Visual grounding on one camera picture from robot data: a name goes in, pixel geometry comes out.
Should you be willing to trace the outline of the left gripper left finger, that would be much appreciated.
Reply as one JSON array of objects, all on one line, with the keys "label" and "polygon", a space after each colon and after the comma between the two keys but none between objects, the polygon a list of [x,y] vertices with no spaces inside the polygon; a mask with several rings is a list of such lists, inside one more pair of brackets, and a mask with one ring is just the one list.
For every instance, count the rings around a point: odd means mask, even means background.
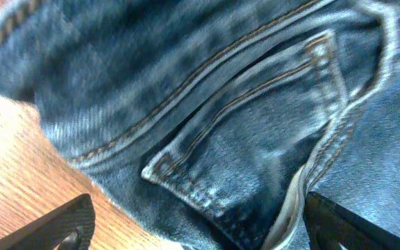
[{"label": "left gripper left finger", "polygon": [[95,229],[89,194],[82,194],[0,239],[0,250],[88,250]]}]

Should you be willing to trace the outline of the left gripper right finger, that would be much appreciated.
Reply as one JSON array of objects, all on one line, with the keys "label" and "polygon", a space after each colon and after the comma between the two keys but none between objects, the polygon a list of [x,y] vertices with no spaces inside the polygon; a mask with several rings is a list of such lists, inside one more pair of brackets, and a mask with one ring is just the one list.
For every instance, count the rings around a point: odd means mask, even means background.
[{"label": "left gripper right finger", "polygon": [[400,237],[316,192],[307,194],[303,218],[311,250],[400,249]]}]

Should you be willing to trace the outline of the blue denim jeans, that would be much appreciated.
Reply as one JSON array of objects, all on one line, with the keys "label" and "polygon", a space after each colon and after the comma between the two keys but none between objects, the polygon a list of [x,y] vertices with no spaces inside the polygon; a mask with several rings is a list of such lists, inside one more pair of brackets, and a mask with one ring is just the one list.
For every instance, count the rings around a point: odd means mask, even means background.
[{"label": "blue denim jeans", "polygon": [[400,1],[16,1],[0,95],[186,249],[307,249],[313,192],[400,237]]}]

